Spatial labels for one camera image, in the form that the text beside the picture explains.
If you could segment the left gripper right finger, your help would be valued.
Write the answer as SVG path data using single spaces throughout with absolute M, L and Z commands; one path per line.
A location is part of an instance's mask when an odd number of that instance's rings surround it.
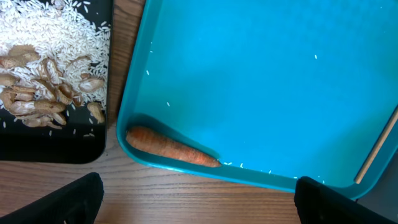
M 301 224 L 394 224 L 309 177 L 298 179 L 294 203 Z

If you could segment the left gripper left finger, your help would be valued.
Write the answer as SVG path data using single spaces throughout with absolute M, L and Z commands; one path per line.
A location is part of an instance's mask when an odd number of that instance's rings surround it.
M 92 172 L 1 217 L 1 224 L 93 224 L 103 197 L 101 177 Z

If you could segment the wooden chopstick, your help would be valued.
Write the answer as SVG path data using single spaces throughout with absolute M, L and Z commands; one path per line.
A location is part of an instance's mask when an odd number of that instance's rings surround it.
M 387 124 L 385 125 L 384 129 L 382 130 L 382 133 L 380 134 L 377 141 L 373 145 L 371 152 L 369 153 L 364 164 L 362 165 L 358 174 L 356 175 L 356 177 L 354 179 L 354 182 L 356 184 L 360 184 L 361 181 L 363 180 L 364 176 L 366 175 L 367 171 L 369 170 L 371 164 L 374 162 L 378 152 L 381 150 L 381 147 L 383 146 L 384 142 L 388 138 L 388 135 L 392 131 L 396 122 L 397 122 L 397 108 L 395 108 L 394 112 L 390 116 Z

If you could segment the orange carrot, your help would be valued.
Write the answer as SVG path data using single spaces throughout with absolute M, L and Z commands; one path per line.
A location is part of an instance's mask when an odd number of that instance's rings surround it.
M 135 149 L 160 157 L 205 167 L 221 167 L 214 157 L 186 146 L 147 127 L 135 126 L 127 131 L 126 141 Z

